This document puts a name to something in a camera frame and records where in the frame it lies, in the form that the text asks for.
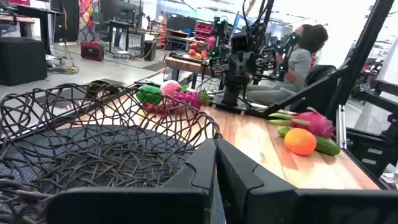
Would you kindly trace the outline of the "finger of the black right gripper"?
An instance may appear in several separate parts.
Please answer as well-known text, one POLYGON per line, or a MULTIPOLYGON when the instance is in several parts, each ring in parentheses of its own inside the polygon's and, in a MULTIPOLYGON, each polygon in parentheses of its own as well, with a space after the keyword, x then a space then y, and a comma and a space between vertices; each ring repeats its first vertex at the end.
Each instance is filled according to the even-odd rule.
POLYGON ((229 65, 222 57, 209 59, 208 67, 212 77, 223 77, 229 71, 229 65))
POLYGON ((256 59, 256 73, 263 74, 264 71, 274 71, 277 68, 276 50, 265 49, 256 59))

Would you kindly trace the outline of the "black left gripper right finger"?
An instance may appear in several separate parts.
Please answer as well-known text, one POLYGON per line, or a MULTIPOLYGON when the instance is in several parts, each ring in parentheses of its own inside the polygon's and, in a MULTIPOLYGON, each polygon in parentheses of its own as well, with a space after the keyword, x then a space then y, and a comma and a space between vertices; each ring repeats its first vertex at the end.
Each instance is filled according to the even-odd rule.
POLYGON ((228 224, 398 224, 398 191, 300 189, 217 141, 228 224))

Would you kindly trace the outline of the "magenta grapes with green leaf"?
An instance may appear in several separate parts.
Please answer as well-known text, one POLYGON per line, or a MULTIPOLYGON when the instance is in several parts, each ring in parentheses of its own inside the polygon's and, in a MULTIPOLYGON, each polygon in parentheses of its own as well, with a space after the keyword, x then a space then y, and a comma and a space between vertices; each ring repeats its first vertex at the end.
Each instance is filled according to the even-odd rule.
POLYGON ((192 107, 200 109, 202 106, 209 105, 211 99, 206 90, 201 91, 176 91, 173 98, 180 101, 185 101, 192 107))

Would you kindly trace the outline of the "pink peach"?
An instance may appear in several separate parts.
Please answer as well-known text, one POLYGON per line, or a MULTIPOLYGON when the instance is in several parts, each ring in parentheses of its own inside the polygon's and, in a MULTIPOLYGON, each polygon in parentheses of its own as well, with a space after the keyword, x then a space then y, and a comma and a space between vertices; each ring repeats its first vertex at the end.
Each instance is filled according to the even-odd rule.
POLYGON ((181 85, 178 81, 175 80, 167 80, 163 82, 160 86, 160 90, 163 95, 170 95, 173 96, 176 91, 179 91, 181 85))

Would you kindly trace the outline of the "orange fruit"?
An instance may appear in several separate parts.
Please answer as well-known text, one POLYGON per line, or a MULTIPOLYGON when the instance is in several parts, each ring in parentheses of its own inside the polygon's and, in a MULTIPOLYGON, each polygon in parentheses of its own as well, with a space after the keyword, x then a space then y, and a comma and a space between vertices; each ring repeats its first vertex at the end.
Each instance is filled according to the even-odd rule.
POLYGON ((293 128, 286 133, 284 145, 296 155, 309 156, 315 151, 317 139, 305 129, 293 128))

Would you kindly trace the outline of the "green lime fruit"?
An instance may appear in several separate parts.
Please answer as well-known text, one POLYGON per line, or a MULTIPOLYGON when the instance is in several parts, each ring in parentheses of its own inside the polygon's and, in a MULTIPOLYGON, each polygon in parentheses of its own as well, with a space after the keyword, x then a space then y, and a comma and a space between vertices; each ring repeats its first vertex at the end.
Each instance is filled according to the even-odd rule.
POLYGON ((158 105, 162 101, 162 92, 159 87, 144 85, 139 87, 136 98, 143 104, 158 105))

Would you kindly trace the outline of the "green cucumber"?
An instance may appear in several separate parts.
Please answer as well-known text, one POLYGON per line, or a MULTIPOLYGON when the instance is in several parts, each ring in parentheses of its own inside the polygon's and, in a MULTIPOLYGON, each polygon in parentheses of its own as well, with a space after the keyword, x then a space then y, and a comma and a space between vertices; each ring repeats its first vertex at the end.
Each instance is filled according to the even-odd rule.
MULTIPOLYGON (((286 133, 289 131, 289 128, 282 128, 278 130, 278 134, 280 137, 282 137, 284 139, 286 133)), ((334 143, 333 141, 329 140, 329 139, 325 139, 321 136, 316 136, 314 135, 317 139, 317 146, 315 148, 315 151, 324 153, 324 154, 328 154, 331 156, 336 156, 340 153, 341 149, 339 148, 339 146, 334 143)))

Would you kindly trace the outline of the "pink dragon fruit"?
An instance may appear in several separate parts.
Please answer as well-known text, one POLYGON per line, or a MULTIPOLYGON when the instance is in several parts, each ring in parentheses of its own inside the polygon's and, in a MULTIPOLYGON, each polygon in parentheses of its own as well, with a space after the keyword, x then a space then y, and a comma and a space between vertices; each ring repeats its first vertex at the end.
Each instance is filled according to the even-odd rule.
POLYGON ((269 122, 276 125, 302 128, 325 139, 331 138, 335 132, 333 122, 311 107, 303 113, 272 113, 269 117, 273 118, 269 122))

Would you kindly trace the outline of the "person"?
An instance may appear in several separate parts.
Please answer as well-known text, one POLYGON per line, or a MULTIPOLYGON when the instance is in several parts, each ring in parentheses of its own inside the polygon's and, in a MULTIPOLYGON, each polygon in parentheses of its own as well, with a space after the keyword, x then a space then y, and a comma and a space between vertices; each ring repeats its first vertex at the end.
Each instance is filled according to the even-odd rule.
POLYGON ((328 40, 328 32, 323 25, 304 24, 294 30, 300 36, 289 57, 289 69, 282 82, 266 81, 265 85, 248 85, 246 98, 261 105, 278 103, 290 95, 281 90, 284 88, 294 93, 304 89, 305 80, 312 64, 312 57, 328 40))

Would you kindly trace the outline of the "background wooden table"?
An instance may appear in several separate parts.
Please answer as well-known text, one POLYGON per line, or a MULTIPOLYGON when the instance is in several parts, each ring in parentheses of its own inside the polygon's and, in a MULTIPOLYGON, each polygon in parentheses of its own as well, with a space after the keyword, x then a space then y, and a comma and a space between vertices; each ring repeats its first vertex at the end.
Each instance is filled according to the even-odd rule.
POLYGON ((204 70, 200 62, 174 57, 166 57, 164 62, 166 67, 171 69, 164 75, 164 81, 175 80, 184 85, 196 80, 197 76, 201 76, 203 72, 205 72, 205 76, 211 75, 210 69, 206 67, 204 70))

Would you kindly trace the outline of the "black office chair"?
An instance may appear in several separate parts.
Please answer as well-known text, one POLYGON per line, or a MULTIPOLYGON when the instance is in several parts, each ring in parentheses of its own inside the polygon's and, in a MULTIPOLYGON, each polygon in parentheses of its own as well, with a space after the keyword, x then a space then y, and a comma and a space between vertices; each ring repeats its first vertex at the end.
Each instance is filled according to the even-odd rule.
MULTIPOLYGON (((315 65, 306 78, 306 86, 310 86, 317 81, 327 77, 336 71, 333 65, 315 65)), ((304 98, 292 103, 290 110, 297 113, 306 112, 308 107, 317 110, 325 115, 330 100, 336 90, 337 80, 327 80, 313 87, 304 98)))

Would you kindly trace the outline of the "black cabinet box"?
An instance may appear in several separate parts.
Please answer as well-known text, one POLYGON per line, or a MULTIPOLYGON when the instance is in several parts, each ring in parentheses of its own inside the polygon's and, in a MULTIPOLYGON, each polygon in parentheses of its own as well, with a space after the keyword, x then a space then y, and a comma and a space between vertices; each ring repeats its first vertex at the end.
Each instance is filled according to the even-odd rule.
POLYGON ((0 37, 0 84, 16 86, 47 78, 45 44, 27 37, 0 37))

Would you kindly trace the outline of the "black metal table frame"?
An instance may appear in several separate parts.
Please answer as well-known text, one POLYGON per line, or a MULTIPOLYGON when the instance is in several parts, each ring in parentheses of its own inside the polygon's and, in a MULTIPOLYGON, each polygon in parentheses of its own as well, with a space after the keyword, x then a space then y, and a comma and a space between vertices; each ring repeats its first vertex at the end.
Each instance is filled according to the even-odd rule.
MULTIPOLYGON (((359 36, 357 44, 355 45, 354 51, 349 59, 334 73, 331 73, 327 77, 321 79, 320 81, 315 82, 314 84, 304 88, 298 93, 288 97, 285 100, 282 100, 279 103, 276 103, 268 109, 264 111, 265 118, 270 118, 269 115, 272 113, 276 113, 283 106, 291 105, 296 102, 298 99, 305 97, 305 95, 317 85, 321 84, 327 80, 337 80, 338 85, 336 86, 336 90, 333 94, 333 97, 330 100, 328 109, 325 113, 327 118, 331 118, 332 112, 337 111, 338 105, 345 105, 349 95, 354 92, 354 83, 357 81, 359 77, 359 73, 366 62, 366 58, 371 52, 371 48, 373 47, 380 30, 382 29, 382 25, 387 18, 389 11, 392 8, 392 5, 395 0, 376 0, 374 7, 369 14, 367 22, 365 23, 364 29, 359 36)), ((390 131, 384 131, 381 135, 385 138, 398 142, 398 138, 390 138, 388 134, 390 131)), ((386 181, 381 180, 381 178, 377 178, 370 173, 365 166, 360 163, 357 158, 352 155, 352 153, 347 149, 342 149, 350 159, 356 163, 359 168, 380 188, 383 190, 391 190, 392 185, 386 183, 386 181)))

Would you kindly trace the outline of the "silver aluminium bracket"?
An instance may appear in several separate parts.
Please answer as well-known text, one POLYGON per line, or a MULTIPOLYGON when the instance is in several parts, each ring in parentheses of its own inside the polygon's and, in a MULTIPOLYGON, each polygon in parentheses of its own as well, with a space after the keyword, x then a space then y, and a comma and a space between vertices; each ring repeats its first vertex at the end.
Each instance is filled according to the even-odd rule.
POLYGON ((341 149, 347 149, 345 106, 338 105, 336 111, 336 143, 341 149))

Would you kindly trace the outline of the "colourful wall hanging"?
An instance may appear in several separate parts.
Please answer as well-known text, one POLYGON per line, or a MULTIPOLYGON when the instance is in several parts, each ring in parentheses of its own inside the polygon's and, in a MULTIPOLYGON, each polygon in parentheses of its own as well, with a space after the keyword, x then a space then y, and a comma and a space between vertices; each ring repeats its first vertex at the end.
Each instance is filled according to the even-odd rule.
POLYGON ((93 16, 95 12, 100 12, 100 0, 78 0, 79 3, 79 44, 92 42, 95 40, 93 16))

